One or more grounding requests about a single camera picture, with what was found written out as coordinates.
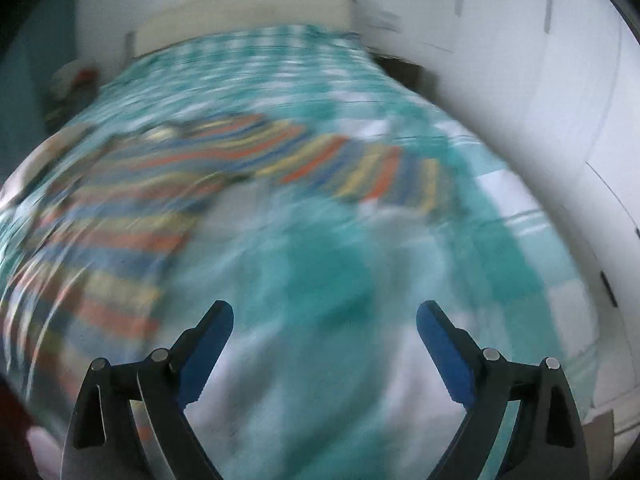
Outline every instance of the wall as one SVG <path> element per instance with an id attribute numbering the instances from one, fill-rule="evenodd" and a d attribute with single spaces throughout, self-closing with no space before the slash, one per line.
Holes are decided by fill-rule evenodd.
<path id="1" fill-rule="evenodd" d="M 125 34 L 184 1 L 78 0 L 80 51 L 115 75 L 124 62 Z M 639 384 L 640 240 L 634 229 L 640 201 L 638 180 L 626 172 L 638 171 L 633 110 L 640 89 L 632 82 L 640 80 L 640 60 L 629 52 L 640 51 L 625 39 L 628 29 L 610 1 L 359 1 L 369 25 L 381 10 L 399 17 L 398 32 L 364 27 L 364 43 L 435 74 L 433 100 L 510 161 L 566 234 L 600 307 L 606 366 L 596 402 Z M 630 136 L 636 140 L 620 143 Z M 610 277 L 619 310 L 604 294 L 600 269 Z"/>
<path id="2" fill-rule="evenodd" d="M 43 97 L 76 57 L 75 0 L 41 0 L 0 62 L 0 180 L 46 136 Z"/>

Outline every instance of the white wall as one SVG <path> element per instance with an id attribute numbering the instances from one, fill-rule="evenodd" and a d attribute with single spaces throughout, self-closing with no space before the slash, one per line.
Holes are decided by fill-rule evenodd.
<path id="1" fill-rule="evenodd" d="M 184 1 L 78 0 L 81 54 L 114 75 L 125 34 Z M 524 177 L 561 222 L 598 297 L 600 269 L 609 275 L 620 309 L 600 302 L 610 381 L 600 382 L 598 402 L 639 384 L 640 200 L 632 176 L 640 168 L 640 47 L 613 5 L 552 0 L 546 32 L 548 0 L 463 0 L 459 16 L 456 0 L 360 1 L 371 21 L 380 10 L 399 16 L 399 32 L 364 28 L 365 44 L 434 73 L 434 100 Z"/>

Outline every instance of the mattress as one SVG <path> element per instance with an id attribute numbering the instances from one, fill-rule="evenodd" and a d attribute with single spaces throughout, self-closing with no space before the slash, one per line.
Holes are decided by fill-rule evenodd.
<path id="1" fill-rule="evenodd" d="M 34 211 L 68 168 L 110 140 L 221 114 L 264 114 L 313 136 L 436 158 L 451 205 L 427 220 L 398 204 L 250 178 L 203 212 L 158 304 L 142 314 L 153 332 L 123 339 L 109 312 L 66 313 L 61 330 L 55 307 L 16 297 L 10 283 Z M 79 122 L 95 131 L 0 215 L 3 371 L 61 441 L 74 402 L 69 376 L 81 378 L 97 356 L 117 364 L 170 346 L 214 300 L 233 306 L 234 332 L 185 414 L 225 478 L 427 477 L 464 411 L 415 329 L 425 300 L 482 348 L 532 364 L 558 357 L 586 414 L 596 315 L 549 218 L 503 160 L 388 78 L 353 37 L 290 25 L 189 40 L 137 60 Z M 499 467 L 512 404 L 484 478 Z"/>

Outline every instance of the metal pin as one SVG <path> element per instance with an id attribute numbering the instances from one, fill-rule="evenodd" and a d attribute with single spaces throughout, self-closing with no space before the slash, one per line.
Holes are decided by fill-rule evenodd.
<path id="1" fill-rule="evenodd" d="M 156 348 L 151 352 L 151 359 L 156 363 L 161 363 L 169 357 L 169 351 L 166 348 Z"/>
<path id="2" fill-rule="evenodd" d="M 497 361 L 500 359 L 500 352 L 495 348 L 485 348 L 482 350 L 482 355 L 487 361 Z"/>
<path id="3" fill-rule="evenodd" d="M 560 361 L 558 361 L 558 359 L 556 359 L 555 357 L 547 357 L 545 359 L 545 364 L 547 368 L 550 368 L 551 370 L 558 370 L 558 368 L 560 367 Z"/>
<path id="4" fill-rule="evenodd" d="M 91 361 L 91 370 L 97 372 L 98 370 L 102 370 L 104 366 L 107 364 L 107 359 L 104 357 L 98 357 Z"/>

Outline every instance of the plaid blanket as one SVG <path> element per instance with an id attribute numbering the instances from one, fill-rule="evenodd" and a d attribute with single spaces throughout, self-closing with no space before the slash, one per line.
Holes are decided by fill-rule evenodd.
<path id="1" fill-rule="evenodd" d="M 4 297 L 26 257 L 36 206 L 67 168 L 113 137 L 247 112 L 307 124 L 312 139 L 340 132 L 367 147 L 382 143 L 387 153 L 396 146 L 413 160 L 436 160 L 456 207 L 424 222 L 408 213 L 420 201 L 400 206 L 397 197 L 411 192 L 396 186 L 385 188 L 386 203 L 351 205 L 335 199 L 347 180 L 321 180 L 326 193 L 309 193 L 316 181 L 274 186 L 274 173 L 222 190 L 202 213 L 153 314 L 142 316 L 152 335 L 108 325 L 115 308 L 87 319 L 3 304 L 7 377 L 54 434 L 64 435 L 71 405 L 55 382 L 29 380 L 47 356 L 28 357 L 27 333 L 43 340 L 63 319 L 51 366 L 82 374 L 97 355 L 122 362 L 170 345 L 216 299 L 233 305 L 234 333 L 186 415 L 230 478 L 427 476 L 463 412 L 415 331 L 415 309 L 426 299 L 509 359 L 558 357 L 578 407 L 588 408 L 596 317 L 548 217 L 475 136 L 386 77 L 352 39 L 319 27 L 198 38 L 138 60 L 105 87 L 75 119 L 95 123 L 95 133 L 0 216 Z M 364 189 L 353 187 L 351 200 L 365 198 Z M 498 439 L 488 478 L 507 441 Z"/>

